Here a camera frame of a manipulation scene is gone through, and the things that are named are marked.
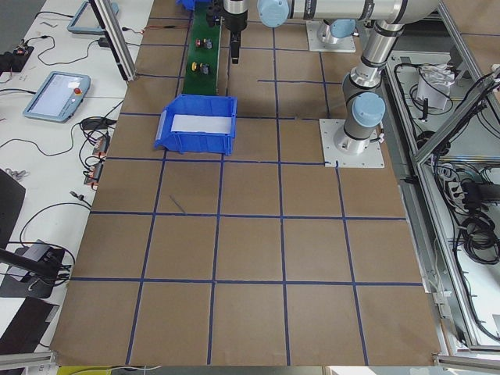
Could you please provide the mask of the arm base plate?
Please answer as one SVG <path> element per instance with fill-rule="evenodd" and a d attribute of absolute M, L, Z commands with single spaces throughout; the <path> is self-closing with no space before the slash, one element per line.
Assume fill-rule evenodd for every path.
<path fill-rule="evenodd" d="M 312 52 L 355 52 L 356 23 L 352 19 L 307 21 L 309 50 Z"/>
<path fill-rule="evenodd" d="M 320 119 L 320 135 L 325 167 L 382 169 L 385 167 L 377 132 L 366 140 L 351 139 L 343 119 Z"/>

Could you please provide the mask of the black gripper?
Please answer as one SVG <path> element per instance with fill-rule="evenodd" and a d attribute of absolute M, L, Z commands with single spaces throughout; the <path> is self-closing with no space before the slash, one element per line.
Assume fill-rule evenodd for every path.
<path fill-rule="evenodd" d="M 223 24 L 230 33 L 230 58 L 232 64 L 238 64 L 240 58 L 241 33 L 247 27 L 248 12 L 239 14 L 223 13 Z"/>

